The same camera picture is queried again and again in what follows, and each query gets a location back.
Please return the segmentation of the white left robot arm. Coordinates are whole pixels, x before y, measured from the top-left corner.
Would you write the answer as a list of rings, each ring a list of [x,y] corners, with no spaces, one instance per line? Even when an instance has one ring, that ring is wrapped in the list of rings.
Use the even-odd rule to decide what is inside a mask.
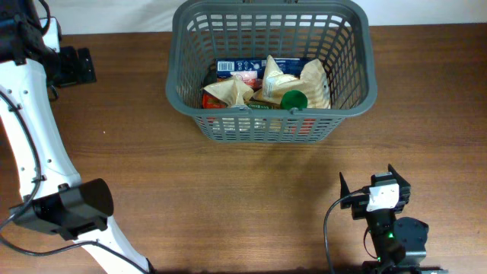
[[[1,121],[18,168],[21,204],[7,223],[59,235],[85,249],[108,273],[152,273],[119,229],[102,179],[83,182],[62,143],[50,104],[58,89],[96,81],[87,49],[60,46],[51,15],[32,0],[1,3]]]

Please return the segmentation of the beige paper bag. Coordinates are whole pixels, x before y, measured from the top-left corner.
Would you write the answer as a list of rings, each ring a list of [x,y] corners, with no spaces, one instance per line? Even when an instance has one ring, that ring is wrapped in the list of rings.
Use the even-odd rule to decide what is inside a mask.
[[[237,108],[248,110],[247,103],[254,94],[254,90],[236,76],[224,81],[209,84],[202,89],[203,109]],[[243,118],[239,126],[236,126],[237,119],[231,117],[209,117],[208,124],[214,130],[226,132],[246,132],[250,130],[250,119]]]

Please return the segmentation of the clear bag of rice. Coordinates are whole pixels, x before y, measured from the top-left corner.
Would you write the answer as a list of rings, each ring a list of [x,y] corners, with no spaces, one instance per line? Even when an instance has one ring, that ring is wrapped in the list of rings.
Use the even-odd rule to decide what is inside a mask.
[[[299,76],[285,74],[276,60],[268,55],[262,87],[252,98],[272,104],[280,104],[289,91],[300,91],[307,97],[307,108],[329,109],[331,101],[326,72],[319,59],[304,64]]]

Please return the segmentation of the blue and white carton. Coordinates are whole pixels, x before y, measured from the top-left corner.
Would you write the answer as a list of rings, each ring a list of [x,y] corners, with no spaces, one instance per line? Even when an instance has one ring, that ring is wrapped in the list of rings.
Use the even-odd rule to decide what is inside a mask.
[[[274,58],[274,60],[284,74],[294,76],[299,76],[304,65],[310,61],[307,58]],[[262,87],[267,64],[266,58],[217,59],[215,64],[216,81],[224,81],[232,76],[237,76],[254,91],[258,91]]]

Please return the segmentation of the green-lidded jar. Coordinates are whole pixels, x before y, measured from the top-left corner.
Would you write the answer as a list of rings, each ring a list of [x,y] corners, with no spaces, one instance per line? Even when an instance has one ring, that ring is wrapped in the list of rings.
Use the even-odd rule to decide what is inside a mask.
[[[307,96],[298,90],[292,90],[286,92],[281,100],[280,107],[283,110],[291,110],[297,108],[299,110],[307,108],[308,99]]]

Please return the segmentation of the red spaghetti packet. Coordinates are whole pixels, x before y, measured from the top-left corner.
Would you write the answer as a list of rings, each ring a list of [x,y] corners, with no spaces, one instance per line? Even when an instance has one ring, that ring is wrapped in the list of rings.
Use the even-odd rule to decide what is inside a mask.
[[[291,110],[293,108],[298,108],[302,110],[307,108],[308,100],[307,97],[300,91],[289,91],[287,92],[280,104],[273,104],[264,101],[258,100],[250,100],[247,102],[246,106],[253,110]],[[228,105],[223,101],[219,100],[218,98],[210,95],[206,91],[202,95],[202,107],[204,109],[219,109],[219,108],[227,108]],[[234,118],[222,118],[223,129],[227,132],[236,131],[235,126],[235,119]],[[250,118],[238,118],[237,119],[240,123],[239,132],[249,131],[250,129],[265,129],[266,127],[269,128],[271,131],[278,131],[280,129],[281,120],[280,119],[271,119],[269,121],[269,126],[266,125],[268,122],[267,119],[264,118],[256,118],[253,124],[250,122]],[[316,119],[305,119],[301,125],[300,134],[303,132],[308,132]],[[208,123],[210,126],[214,126],[214,130],[219,130],[221,127],[217,124],[216,118],[209,117]],[[289,129],[290,132],[294,133],[296,126],[291,126]]]

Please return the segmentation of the grey plastic basket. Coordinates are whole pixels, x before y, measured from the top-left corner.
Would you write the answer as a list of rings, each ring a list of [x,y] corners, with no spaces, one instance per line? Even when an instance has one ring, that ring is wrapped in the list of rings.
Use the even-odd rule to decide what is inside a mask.
[[[202,89],[218,59],[319,59],[330,107],[206,109]],[[351,1],[187,1],[173,16],[167,99],[220,142],[312,143],[377,99],[368,18]]]

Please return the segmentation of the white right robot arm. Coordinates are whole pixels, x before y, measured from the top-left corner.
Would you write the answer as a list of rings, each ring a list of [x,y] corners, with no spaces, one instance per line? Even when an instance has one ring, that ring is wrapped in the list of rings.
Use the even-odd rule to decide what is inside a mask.
[[[343,175],[340,179],[340,208],[350,209],[354,220],[367,222],[375,255],[362,263],[361,271],[369,274],[442,274],[438,266],[422,267],[426,258],[425,244],[429,226],[416,218],[396,216],[409,203],[411,185],[393,168],[371,176],[371,184],[351,192]]]

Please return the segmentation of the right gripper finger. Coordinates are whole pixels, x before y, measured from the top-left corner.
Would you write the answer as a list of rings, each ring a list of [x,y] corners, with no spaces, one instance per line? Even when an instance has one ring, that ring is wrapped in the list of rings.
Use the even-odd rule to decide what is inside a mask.
[[[407,181],[401,175],[399,175],[399,173],[394,169],[392,164],[388,164],[387,169],[393,175],[394,179],[397,181],[399,185],[407,184]]]
[[[339,180],[340,180],[340,209],[347,209],[350,205],[350,196],[351,192],[349,190],[348,184],[345,181],[345,178],[342,172],[339,173]]]

